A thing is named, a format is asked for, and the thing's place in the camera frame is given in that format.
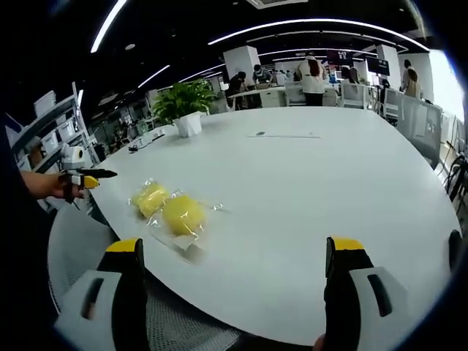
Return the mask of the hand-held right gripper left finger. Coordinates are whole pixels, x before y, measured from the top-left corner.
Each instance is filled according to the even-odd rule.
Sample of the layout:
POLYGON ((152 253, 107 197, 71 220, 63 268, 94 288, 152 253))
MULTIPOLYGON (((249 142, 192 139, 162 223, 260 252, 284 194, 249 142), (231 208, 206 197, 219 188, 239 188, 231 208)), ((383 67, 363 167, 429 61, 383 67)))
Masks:
POLYGON ((110 245, 64 295, 55 334, 69 350, 149 350, 143 240, 110 245))

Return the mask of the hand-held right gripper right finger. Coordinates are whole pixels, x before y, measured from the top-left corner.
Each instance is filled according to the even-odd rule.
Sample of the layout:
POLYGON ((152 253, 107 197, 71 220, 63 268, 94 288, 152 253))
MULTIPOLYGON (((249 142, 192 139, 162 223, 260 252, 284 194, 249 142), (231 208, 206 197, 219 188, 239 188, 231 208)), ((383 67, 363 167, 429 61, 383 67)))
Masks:
POLYGON ((328 237, 324 350, 395 350, 406 337, 407 290, 363 245, 328 237))

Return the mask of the person's left hand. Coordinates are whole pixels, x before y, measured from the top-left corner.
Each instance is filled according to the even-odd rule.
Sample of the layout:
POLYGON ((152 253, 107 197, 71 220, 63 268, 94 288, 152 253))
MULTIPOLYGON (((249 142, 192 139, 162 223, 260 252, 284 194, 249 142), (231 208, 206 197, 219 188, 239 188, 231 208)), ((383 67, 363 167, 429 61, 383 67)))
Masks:
POLYGON ((72 176, 66 173, 43 174, 21 171, 26 188, 36 199, 54 197, 71 203, 75 198, 83 198, 83 187, 72 182, 72 176))

